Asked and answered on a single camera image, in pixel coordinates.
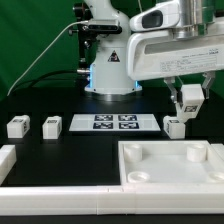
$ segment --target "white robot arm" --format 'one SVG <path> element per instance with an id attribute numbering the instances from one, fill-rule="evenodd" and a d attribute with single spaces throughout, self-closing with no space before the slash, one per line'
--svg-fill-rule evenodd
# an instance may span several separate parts
<path id="1" fill-rule="evenodd" d="M 157 2 L 130 20 L 137 33 L 128 42 L 127 71 L 133 80 L 164 78 L 177 111 L 164 118 L 164 130 L 172 139 L 184 138 L 184 123 L 197 116 L 215 71 L 224 69 L 224 19 L 214 20 L 214 1 Z M 195 73 L 204 73 L 204 84 L 183 85 L 178 98 L 174 77 Z"/>
<path id="2" fill-rule="evenodd" d="M 122 32 L 97 36 L 97 53 L 90 66 L 90 84 L 86 86 L 87 95 L 107 101 L 119 101 L 141 91 L 126 72 L 126 48 L 131 35 L 129 18 L 116 10 L 110 0 L 85 0 L 93 20 L 89 29 L 110 29 L 105 24 L 119 25 Z"/>

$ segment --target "green background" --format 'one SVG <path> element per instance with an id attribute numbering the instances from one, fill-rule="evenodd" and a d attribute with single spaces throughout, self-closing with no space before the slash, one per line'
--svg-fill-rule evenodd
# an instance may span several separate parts
<path id="1" fill-rule="evenodd" d="M 14 81 L 42 53 L 55 37 L 75 22 L 72 11 L 77 0 L 0 0 L 0 100 Z M 113 6 L 129 17 L 139 13 L 137 0 L 111 0 Z M 155 0 L 141 0 L 143 9 Z M 224 1 L 216 0 L 223 9 Z M 77 68 L 77 37 L 65 33 L 22 80 L 31 80 L 50 71 Z M 186 83 L 202 81 L 201 76 L 186 76 Z M 74 86 L 72 81 L 42 82 L 40 86 Z M 163 80 L 144 82 L 147 86 L 164 86 Z M 224 72 L 217 72 L 213 90 L 224 97 Z"/>

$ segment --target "black cable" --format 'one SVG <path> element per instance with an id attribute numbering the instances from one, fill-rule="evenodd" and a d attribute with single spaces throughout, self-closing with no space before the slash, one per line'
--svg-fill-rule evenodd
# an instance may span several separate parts
<path id="1" fill-rule="evenodd" d="M 54 76 L 54 75 L 59 75 L 59 74 L 70 74 L 70 73 L 73 73 L 73 74 L 77 74 L 77 72 L 74 70 L 74 69 L 71 69 L 71 70 L 59 70 L 59 71 L 54 71 L 54 72 L 49 72 L 45 75 L 42 75 L 40 76 L 39 78 L 37 78 L 35 81 L 33 81 L 29 86 L 28 88 L 31 88 L 33 87 L 36 83 L 38 83 L 39 81 L 41 81 L 42 79 L 45 79 L 49 76 Z"/>
<path id="2" fill-rule="evenodd" d="M 42 82 L 42 81 L 74 81 L 75 79 L 42 79 L 42 80 L 39 80 L 39 82 Z M 26 84 L 26 83 L 30 83 L 30 82 L 34 82 L 34 81 L 36 81 L 36 79 L 33 79 L 33 80 L 29 80 L 29 81 L 24 81 L 24 82 L 21 82 L 21 83 L 19 83 L 19 84 L 17 84 L 14 88 L 13 88 L 13 90 L 12 90 L 12 92 L 14 92 L 16 89 L 18 89 L 20 86 L 22 86 L 22 85 L 24 85 L 24 84 Z"/>

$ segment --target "metal bracket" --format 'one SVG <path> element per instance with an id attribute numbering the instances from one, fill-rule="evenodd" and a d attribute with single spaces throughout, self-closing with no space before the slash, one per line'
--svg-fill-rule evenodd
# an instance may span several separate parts
<path id="1" fill-rule="evenodd" d="M 206 72 L 203 76 L 205 77 L 205 81 L 202 88 L 205 90 L 206 99 L 209 99 L 209 90 L 215 81 L 215 71 Z"/>
<path id="2" fill-rule="evenodd" d="M 166 85 L 171 91 L 171 100 L 174 103 L 177 103 L 177 90 L 173 86 L 173 83 L 175 83 L 175 77 L 164 78 L 164 82 L 166 83 Z"/>

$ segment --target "black table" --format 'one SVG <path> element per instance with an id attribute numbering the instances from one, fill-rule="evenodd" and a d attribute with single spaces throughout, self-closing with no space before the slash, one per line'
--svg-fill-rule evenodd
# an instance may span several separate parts
<path id="1" fill-rule="evenodd" d="M 188 121 L 186 139 L 224 143 L 223 111 L 224 100 L 211 92 L 198 117 Z M 16 91 L 0 103 L 0 146 L 15 144 L 17 153 L 17 163 L 3 186 L 119 185 L 118 141 L 168 140 L 166 134 L 163 131 L 80 133 L 69 132 L 69 127 L 74 114 L 128 113 L 152 113 L 162 129 L 163 117 L 174 116 L 175 106 L 167 88 L 145 88 L 142 97 L 125 102 L 96 101 L 83 96 L 78 88 Z M 8 139 L 6 124 L 14 116 L 24 114 L 31 118 L 30 131 L 21 140 Z M 60 138 L 43 140 L 42 124 L 55 115 L 63 118 Z M 0 217 L 0 223 L 220 223 L 223 220 L 222 215 Z"/>

